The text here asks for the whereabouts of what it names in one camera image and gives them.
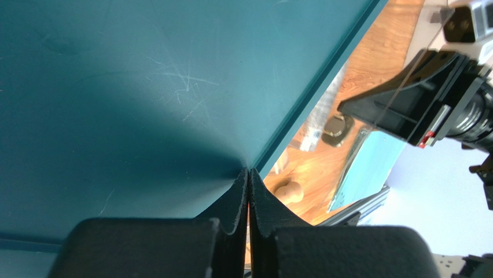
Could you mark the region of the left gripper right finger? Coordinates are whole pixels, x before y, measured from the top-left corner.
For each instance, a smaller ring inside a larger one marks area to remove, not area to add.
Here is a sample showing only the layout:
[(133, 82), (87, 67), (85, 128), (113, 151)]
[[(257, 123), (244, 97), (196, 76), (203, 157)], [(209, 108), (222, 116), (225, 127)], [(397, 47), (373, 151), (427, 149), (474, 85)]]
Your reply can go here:
[(402, 226), (313, 226), (249, 175), (253, 277), (439, 277), (427, 244)]

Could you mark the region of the teal drawer organizer box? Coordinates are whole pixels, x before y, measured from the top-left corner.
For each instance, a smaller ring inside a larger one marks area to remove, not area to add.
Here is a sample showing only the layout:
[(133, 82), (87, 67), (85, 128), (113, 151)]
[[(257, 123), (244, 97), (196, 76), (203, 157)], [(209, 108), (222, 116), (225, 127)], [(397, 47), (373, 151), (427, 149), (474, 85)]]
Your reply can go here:
[(385, 1), (2, 1), (1, 276), (266, 176)]

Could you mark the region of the small foundation bottle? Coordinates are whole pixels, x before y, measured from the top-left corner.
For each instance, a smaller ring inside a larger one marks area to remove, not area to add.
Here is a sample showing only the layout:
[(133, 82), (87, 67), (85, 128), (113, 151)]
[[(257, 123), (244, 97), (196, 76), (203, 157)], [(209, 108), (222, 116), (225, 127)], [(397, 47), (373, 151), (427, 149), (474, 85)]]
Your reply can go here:
[(340, 147), (351, 132), (354, 124), (355, 121), (350, 116), (344, 114), (333, 115), (327, 120), (322, 130), (321, 140), (332, 147)]

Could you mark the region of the beige makeup sponge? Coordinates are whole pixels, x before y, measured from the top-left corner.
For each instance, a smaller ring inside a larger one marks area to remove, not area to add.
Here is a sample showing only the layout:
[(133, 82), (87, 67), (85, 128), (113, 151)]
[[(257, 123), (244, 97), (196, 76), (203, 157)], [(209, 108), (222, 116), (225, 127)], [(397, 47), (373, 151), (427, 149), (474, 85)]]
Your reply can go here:
[(304, 189), (295, 181), (291, 181), (276, 189), (274, 196), (284, 205), (299, 203), (303, 200)]

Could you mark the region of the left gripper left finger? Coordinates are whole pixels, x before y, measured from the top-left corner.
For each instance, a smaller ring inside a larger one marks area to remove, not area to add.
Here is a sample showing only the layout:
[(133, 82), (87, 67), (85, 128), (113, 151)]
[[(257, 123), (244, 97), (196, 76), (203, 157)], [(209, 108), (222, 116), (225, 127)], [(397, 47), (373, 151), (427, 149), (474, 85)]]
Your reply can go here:
[(243, 277), (248, 176), (242, 169), (194, 218), (91, 218), (77, 224), (50, 277)]

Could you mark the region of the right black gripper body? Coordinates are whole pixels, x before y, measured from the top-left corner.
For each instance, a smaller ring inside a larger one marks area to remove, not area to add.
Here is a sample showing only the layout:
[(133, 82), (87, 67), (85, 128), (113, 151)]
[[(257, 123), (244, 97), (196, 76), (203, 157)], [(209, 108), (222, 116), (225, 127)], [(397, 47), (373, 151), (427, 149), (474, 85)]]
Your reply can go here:
[(425, 148), (444, 138), (492, 152), (492, 67), (453, 51), (424, 50), (412, 68), (416, 90), (412, 115), (419, 116), (409, 144)]

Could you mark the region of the tall foundation tube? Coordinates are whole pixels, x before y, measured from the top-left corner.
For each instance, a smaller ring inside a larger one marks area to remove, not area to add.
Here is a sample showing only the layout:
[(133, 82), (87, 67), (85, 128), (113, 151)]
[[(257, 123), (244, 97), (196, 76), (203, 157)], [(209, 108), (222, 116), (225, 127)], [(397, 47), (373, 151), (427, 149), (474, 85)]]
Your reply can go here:
[(347, 68), (348, 62), (346, 61), (304, 121), (300, 129), (301, 141), (299, 150), (311, 152), (316, 149), (337, 93), (340, 90)]

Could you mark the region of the clear drawer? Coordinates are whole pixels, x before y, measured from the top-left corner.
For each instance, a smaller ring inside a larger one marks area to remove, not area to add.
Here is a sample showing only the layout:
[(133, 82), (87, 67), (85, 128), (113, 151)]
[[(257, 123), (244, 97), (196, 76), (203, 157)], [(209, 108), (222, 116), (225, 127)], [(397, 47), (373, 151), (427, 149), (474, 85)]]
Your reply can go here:
[(343, 143), (319, 140), (314, 151), (287, 147), (283, 170), (264, 179), (281, 211), (310, 225), (324, 222), (378, 192), (406, 144), (385, 125), (414, 127), (420, 120), (397, 100), (412, 100), (410, 85), (426, 78), (427, 60), (439, 60), (432, 42), (454, 13), (447, 1), (390, 1), (348, 59), (330, 116), (355, 122)]

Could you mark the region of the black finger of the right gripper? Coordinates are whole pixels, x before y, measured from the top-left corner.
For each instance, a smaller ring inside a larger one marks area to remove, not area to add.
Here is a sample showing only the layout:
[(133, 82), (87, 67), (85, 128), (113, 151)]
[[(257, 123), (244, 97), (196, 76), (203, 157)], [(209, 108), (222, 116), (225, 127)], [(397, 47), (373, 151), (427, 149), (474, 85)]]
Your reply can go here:
[(405, 142), (416, 144), (416, 129), (444, 88), (461, 55), (420, 50), (392, 79), (342, 101), (338, 111)]

